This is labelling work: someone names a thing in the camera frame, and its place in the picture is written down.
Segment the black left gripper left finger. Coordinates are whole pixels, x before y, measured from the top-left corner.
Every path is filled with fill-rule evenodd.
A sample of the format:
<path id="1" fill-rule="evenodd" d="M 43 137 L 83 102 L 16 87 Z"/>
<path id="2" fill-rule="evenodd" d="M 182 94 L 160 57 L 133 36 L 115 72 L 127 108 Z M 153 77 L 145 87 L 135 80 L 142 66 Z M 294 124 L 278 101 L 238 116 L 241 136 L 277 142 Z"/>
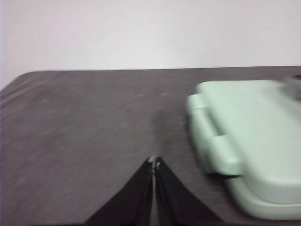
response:
<path id="1" fill-rule="evenodd" d="M 148 226 L 153 197 L 153 163 L 146 159 L 124 187 L 86 222 L 87 226 Z"/>

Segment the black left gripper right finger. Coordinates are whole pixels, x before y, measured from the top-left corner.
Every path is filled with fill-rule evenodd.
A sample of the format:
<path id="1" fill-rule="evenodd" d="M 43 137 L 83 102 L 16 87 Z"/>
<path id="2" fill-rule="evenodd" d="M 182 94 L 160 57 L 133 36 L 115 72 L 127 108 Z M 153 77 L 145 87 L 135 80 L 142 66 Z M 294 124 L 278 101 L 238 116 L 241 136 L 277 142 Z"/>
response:
<path id="1" fill-rule="evenodd" d="M 190 192 L 161 157 L 156 159 L 156 202 L 161 226 L 219 225 L 223 220 Z"/>

